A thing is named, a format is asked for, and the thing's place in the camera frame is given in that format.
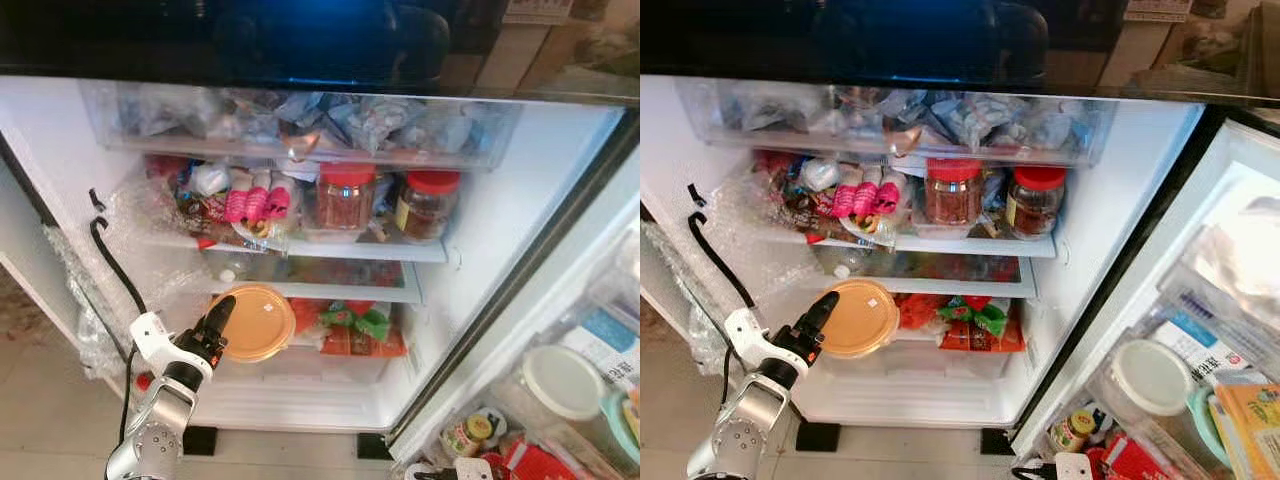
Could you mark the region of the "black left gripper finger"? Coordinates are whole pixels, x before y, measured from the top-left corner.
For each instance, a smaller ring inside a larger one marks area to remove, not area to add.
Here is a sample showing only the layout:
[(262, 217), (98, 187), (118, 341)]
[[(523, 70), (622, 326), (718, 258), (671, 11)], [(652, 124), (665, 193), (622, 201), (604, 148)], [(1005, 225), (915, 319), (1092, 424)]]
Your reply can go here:
[(204, 315), (204, 333), (210, 340), (215, 340), (220, 346), (228, 343), (225, 329), (236, 310), (236, 305), (237, 298), (233, 294), (224, 294)]
[(823, 337), (822, 332), (827, 324), (835, 307), (838, 305), (840, 293), (836, 291), (826, 292), (818, 301), (815, 301), (808, 311), (800, 317), (800, 333), (812, 340), (820, 340)]

